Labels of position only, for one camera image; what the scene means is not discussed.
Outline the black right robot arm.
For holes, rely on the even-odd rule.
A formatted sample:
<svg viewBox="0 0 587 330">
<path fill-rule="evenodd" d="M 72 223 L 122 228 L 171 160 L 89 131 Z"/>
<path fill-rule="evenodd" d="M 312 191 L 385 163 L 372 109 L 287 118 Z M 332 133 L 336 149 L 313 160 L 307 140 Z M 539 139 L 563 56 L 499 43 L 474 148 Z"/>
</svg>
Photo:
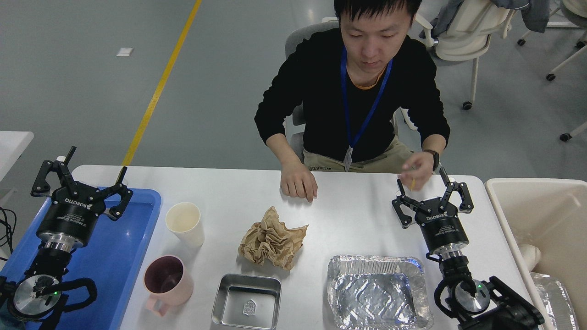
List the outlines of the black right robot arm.
<svg viewBox="0 0 587 330">
<path fill-rule="evenodd" d="M 474 208 L 465 182 L 451 181 L 445 169 L 440 175 L 446 186 L 441 197 L 417 201 L 399 194 L 392 201 L 403 228 L 416 223 L 427 244 L 427 259 L 437 262 L 443 279 L 434 291 L 434 302 L 447 317 L 458 320 L 459 330 L 536 330 L 545 319 L 539 310 L 498 277 L 476 280 L 461 250 L 469 243 L 458 213 Z"/>
</svg>

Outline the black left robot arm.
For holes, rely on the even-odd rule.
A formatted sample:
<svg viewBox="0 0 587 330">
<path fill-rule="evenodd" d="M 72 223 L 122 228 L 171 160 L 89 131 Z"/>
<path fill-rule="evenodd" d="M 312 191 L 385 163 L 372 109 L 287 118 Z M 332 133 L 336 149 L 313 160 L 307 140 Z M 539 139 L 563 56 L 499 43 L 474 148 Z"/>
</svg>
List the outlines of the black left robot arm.
<svg viewBox="0 0 587 330">
<path fill-rule="evenodd" d="M 73 251 L 88 245 L 100 215 L 120 219 L 133 196 L 123 182 L 127 167 L 122 167 L 113 186 L 103 190 L 75 181 L 68 169 L 75 150 L 71 147 L 63 160 L 42 163 L 31 190 L 34 197 L 51 199 L 36 231 L 41 244 L 23 280 L 1 278 L 1 303 L 21 321 L 40 322 L 42 330 L 54 330 L 61 314 L 96 301 L 92 279 L 64 281 L 63 276 Z"/>
</svg>

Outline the person left hand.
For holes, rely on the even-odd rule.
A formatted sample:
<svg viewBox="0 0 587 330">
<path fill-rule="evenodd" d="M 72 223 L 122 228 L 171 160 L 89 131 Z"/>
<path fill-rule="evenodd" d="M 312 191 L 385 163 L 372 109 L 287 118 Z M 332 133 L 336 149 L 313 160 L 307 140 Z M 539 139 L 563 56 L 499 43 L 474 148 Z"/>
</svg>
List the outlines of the person left hand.
<svg viewBox="0 0 587 330">
<path fill-rule="evenodd" d="M 434 157 L 429 152 L 413 153 L 398 175 L 402 184 L 411 191 L 419 191 L 433 174 Z"/>
</svg>

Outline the person right hand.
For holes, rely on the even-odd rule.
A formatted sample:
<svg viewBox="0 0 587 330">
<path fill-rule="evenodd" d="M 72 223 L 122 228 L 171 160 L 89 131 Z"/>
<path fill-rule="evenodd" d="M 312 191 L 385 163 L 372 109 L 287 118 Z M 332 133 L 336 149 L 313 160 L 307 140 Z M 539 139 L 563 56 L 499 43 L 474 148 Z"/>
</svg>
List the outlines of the person right hand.
<svg viewBox="0 0 587 330">
<path fill-rule="evenodd" d="M 299 159 L 282 163 L 280 186 L 288 197 L 306 199 L 309 203 L 317 197 L 315 177 Z"/>
</svg>

